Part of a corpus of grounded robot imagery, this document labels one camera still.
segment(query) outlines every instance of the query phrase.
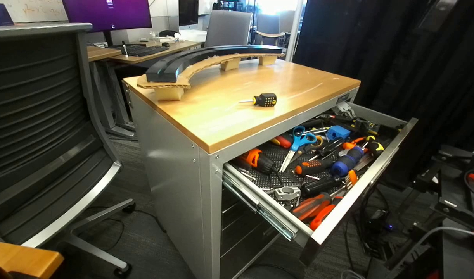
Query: white cable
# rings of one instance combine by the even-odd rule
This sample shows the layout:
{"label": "white cable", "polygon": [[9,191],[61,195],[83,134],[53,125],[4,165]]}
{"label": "white cable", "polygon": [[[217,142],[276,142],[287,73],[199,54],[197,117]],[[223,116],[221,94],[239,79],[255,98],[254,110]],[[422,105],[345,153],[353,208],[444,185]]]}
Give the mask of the white cable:
{"label": "white cable", "polygon": [[[466,233],[468,235],[471,235],[471,236],[474,236],[474,232],[471,232],[471,231],[468,231],[468,230],[464,230],[464,229],[458,229],[458,228],[453,228],[453,227],[436,227],[434,229],[431,229],[428,233],[426,233],[422,238],[421,240],[419,240],[412,248],[411,250],[406,254],[406,256],[408,256],[409,254],[411,254],[418,246],[420,246],[431,234],[435,233],[435,232],[438,232],[440,230],[453,230],[453,231],[458,231],[458,232],[462,232],[462,233]],[[394,266],[392,272],[395,272],[397,267],[399,267],[401,265],[401,263],[404,261],[406,257],[402,258],[401,261],[399,263],[397,263],[396,266]],[[344,272],[348,272],[352,275],[355,276],[355,278],[357,279],[365,279],[364,277],[362,277],[361,275],[357,274],[356,272],[352,271],[352,270],[344,270],[341,274],[340,274],[340,277],[341,279],[344,279]]]}

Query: chair base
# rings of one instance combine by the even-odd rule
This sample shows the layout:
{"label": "chair base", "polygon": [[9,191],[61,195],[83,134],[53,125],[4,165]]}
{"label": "chair base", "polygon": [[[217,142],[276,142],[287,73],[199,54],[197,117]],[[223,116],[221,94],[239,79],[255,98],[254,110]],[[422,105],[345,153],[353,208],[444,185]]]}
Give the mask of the chair base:
{"label": "chair base", "polygon": [[115,256],[95,247],[94,245],[86,242],[85,240],[79,238],[77,235],[84,230],[98,224],[99,222],[109,218],[111,215],[124,211],[127,213],[133,212],[135,209],[135,203],[132,198],[129,198],[126,201],[118,203],[110,208],[106,208],[105,210],[98,212],[90,217],[83,219],[82,221],[78,221],[75,224],[72,224],[69,227],[69,232],[66,236],[62,239],[63,242],[67,242],[83,251],[86,251],[97,258],[100,258],[116,267],[114,274],[116,277],[119,278],[127,278],[132,270],[132,265],[127,262],[116,258]]}

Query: open drawer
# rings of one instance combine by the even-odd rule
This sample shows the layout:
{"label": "open drawer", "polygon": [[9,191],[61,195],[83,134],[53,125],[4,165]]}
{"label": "open drawer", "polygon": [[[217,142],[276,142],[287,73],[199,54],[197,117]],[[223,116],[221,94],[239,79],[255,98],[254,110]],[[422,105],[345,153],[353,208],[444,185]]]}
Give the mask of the open drawer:
{"label": "open drawer", "polygon": [[356,185],[347,192],[341,202],[315,231],[297,219],[289,210],[284,208],[234,166],[229,163],[223,165],[223,185],[246,203],[251,210],[260,214],[285,238],[294,240],[304,247],[300,259],[306,265],[309,265],[314,260],[329,235],[341,223],[354,202],[360,198],[366,189],[376,182],[381,173],[386,169],[386,166],[391,162],[404,138],[406,138],[418,121],[413,118],[409,122],[405,122],[352,103],[348,104],[354,110],[357,117],[365,118],[386,127],[396,128],[397,126],[404,125],[404,128],[386,145],[385,151],[372,163],[370,168],[359,178]]}

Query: blue scissors handle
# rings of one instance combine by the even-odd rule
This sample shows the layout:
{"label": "blue scissors handle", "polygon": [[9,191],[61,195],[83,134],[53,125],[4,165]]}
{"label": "blue scissors handle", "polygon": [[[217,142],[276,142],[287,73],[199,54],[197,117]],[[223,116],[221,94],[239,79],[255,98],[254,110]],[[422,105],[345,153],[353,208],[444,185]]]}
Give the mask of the blue scissors handle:
{"label": "blue scissors handle", "polygon": [[303,134],[306,131],[306,128],[303,126],[297,126],[292,130],[294,135],[294,143],[291,146],[291,150],[296,152],[299,147],[303,145],[311,145],[316,143],[317,138],[311,133]]}

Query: computer monitor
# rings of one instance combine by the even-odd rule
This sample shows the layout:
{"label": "computer monitor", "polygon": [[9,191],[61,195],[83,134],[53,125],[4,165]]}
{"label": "computer monitor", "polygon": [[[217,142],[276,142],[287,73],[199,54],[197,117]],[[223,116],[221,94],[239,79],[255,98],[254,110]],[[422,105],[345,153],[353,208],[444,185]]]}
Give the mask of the computer monitor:
{"label": "computer monitor", "polygon": [[111,31],[151,27],[148,0],[63,0],[68,21],[92,23],[91,32],[104,32],[112,45]]}
{"label": "computer monitor", "polygon": [[199,13],[198,0],[178,0],[178,25],[197,24]]}

